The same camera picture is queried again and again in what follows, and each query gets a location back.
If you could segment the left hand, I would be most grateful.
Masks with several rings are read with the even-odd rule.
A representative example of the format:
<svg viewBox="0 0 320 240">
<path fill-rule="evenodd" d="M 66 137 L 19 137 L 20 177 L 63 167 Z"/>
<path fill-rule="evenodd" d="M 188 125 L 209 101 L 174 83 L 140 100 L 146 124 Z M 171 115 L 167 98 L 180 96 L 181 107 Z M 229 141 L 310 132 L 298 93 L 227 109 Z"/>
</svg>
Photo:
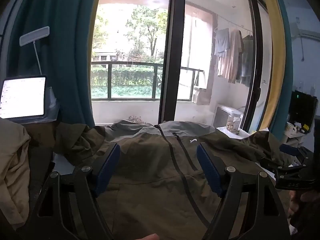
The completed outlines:
<svg viewBox="0 0 320 240">
<path fill-rule="evenodd" d="M 137 240 L 160 240 L 160 238 L 159 238 L 159 235 L 157 235 L 156 233 L 153 233 Z"/>
</svg>

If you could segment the right hand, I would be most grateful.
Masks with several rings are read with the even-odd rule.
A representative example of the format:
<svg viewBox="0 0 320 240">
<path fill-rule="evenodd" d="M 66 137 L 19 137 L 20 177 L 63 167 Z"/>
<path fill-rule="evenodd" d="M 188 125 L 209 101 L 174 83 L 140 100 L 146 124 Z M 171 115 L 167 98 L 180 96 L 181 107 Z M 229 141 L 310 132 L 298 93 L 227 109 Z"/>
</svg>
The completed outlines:
<svg viewBox="0 0 320 240">
<path fill-rule="evenodd" d="M 300 195 L 296 191 L 290 191 L 289 197 L 290 197 L 290 204 L 289 204 L 288 213 L 290 216 L 292 216 L 298 211 L 300 203 L 314 202 L 317 199 L 319 199 L 319 192 L 310 191 Z"/>
</svg>

